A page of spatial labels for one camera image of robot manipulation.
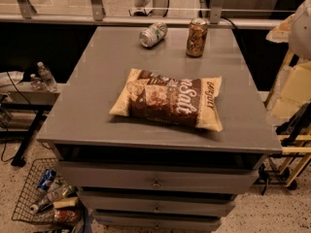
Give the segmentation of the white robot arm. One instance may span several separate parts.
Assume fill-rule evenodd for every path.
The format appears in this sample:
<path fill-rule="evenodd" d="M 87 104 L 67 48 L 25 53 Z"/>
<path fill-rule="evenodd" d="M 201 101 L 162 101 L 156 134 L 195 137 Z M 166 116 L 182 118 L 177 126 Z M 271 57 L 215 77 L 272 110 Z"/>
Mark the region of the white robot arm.
<path fill-rule="evenodd" d="M 295 55 L 311 59 L 311 0 L 305 0 L 294 14 L 270 30 L 266 40 L 288 43 Z"/>

